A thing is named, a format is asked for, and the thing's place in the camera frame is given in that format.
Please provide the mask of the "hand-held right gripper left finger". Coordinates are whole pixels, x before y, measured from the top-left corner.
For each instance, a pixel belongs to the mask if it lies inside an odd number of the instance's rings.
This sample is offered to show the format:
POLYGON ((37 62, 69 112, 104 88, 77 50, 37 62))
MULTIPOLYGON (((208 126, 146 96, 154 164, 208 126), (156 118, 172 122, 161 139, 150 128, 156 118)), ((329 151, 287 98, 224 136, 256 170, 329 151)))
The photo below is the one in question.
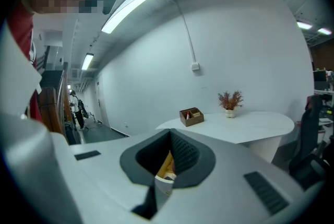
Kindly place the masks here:
POLYGON ((151 220, 133 213, 144 203, 148 187, 134 184, 120 166, 123 151, 154 134, 70 146, 64 136, 52 133, 55 156, 82 224, 172 224, 171 213, 156 213, 151 220))

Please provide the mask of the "person's red shirt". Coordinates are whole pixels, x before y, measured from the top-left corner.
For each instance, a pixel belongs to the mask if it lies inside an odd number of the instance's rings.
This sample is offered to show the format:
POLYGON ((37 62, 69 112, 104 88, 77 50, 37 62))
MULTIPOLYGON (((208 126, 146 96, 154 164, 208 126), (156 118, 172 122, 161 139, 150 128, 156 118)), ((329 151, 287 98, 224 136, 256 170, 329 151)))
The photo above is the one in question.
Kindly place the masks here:
POLYGON ((7 16, 7 23, 19 48, 30 64, 37 70, 37 60, 33 39, 33 13, 22 2, 18 2, 7 16))

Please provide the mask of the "white curved desk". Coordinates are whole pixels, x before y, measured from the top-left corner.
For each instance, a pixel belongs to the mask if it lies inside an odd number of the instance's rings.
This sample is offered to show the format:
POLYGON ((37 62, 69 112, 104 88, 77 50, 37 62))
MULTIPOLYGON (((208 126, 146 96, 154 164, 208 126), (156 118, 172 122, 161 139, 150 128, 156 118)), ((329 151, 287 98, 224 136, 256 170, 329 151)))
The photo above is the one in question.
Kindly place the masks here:
POLYGON ((186 127, 181 120, 169 120, 157 129, 175 128, 234 144, 246 145, 255 154, 271 163, 281 138, 294 130, 294 122, 276 112, 239 112, 235 118, 223 113, 211 113, 204 121, 186 127))

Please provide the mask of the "black monitor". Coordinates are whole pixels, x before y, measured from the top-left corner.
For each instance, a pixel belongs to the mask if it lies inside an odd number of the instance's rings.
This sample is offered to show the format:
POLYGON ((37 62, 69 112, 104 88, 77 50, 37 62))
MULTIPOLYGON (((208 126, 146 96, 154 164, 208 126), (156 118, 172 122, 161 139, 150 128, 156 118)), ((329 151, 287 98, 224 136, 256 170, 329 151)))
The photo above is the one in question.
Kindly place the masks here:
POLYGON ((313 71, 314 82, 326 82, 327 74, 326 70, 315 70, 313 71))

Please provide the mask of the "black high-back office chair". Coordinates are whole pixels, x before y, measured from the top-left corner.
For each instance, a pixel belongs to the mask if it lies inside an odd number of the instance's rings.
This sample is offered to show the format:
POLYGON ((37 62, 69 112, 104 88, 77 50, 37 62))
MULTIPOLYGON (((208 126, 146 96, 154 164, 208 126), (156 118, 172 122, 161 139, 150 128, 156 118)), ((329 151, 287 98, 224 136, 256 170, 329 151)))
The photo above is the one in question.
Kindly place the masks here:
POLYGON ((289 175, 306 190, 314 184, 324 181, 331 173, 331 167, 320 154, 318 148, 319 115, 323 102, 320 96, 309 98, 301 118, 299 147, 290 161, 289 175))

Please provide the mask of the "wooden staircase railing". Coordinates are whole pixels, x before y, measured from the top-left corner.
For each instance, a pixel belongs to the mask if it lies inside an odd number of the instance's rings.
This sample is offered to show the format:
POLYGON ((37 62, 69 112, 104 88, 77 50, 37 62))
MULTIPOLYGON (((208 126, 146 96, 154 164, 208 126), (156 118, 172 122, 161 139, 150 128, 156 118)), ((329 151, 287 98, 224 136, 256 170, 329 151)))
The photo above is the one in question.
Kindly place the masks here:
POLYGON ((66 140, 65 123, 71 121, 67 88, 68 63, 62 70, 46 70, 40 82, 38 105, 44 125, 51 132, 62 134, 66 140))

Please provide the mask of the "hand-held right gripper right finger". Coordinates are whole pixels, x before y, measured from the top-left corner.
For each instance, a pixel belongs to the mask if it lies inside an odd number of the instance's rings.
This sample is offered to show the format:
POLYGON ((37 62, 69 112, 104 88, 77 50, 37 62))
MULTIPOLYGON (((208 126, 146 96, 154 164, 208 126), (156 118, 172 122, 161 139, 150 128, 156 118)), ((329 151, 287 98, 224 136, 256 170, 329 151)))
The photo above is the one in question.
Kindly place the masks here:
POLYGON ((213 171, 197 187, 174 189, 156 214, 156 224, 289 223, 304 211, 305 193, 284 171, 248 148, 208 136, 183 131, 212 149, 213 171), (288 202, 271 215, 244 178, 257 171, 288 202))

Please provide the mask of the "yellow folded cloth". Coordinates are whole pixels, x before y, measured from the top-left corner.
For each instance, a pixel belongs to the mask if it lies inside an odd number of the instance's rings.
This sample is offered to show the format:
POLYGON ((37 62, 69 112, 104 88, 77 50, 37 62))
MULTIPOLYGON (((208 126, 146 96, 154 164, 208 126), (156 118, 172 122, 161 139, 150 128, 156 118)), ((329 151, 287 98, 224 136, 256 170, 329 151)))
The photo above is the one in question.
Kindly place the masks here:
POLYGON ((161 168, 159 169, 157 176, 162 179, 175 180, 176 174, 173 168, 174 168, 174 159, 171 152, 169 152, 161 168))

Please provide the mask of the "brown wooden organizer box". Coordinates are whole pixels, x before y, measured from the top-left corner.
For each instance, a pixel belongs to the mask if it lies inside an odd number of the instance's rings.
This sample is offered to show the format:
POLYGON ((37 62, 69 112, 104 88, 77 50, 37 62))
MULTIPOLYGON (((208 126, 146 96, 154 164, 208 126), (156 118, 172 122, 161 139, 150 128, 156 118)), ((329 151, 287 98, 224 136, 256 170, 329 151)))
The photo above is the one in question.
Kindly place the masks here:
POLYGON ((198 108, 190 108, 180 111, 180 120, 186 126, 193 126, 204 121, 204 115, 198 108), (186 119, 187 111, 190 112, 190 118, 186 119))

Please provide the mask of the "long curved ceiling light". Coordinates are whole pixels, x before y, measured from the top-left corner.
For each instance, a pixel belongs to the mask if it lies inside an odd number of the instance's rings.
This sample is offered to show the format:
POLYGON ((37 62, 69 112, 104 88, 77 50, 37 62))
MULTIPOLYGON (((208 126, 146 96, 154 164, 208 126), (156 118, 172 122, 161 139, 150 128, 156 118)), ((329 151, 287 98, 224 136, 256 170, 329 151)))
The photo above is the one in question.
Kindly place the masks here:
POLYGON ((106 21, 101 31, 107 34, 113 30, 138 6, 146 0, 124 0, 106 21))

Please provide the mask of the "dried brown plant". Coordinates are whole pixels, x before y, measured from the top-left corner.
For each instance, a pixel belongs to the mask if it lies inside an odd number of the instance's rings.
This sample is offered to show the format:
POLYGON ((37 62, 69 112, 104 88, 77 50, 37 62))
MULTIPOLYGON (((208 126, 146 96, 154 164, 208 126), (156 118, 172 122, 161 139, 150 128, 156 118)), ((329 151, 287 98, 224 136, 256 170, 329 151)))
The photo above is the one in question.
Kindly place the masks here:
POLYGON ((237 90, 233 94, 225 91, 223 94, 218 94, 219 105, 226 110, 234 110, 237 107, 242 107, 243 96, 242 92, 237 90))

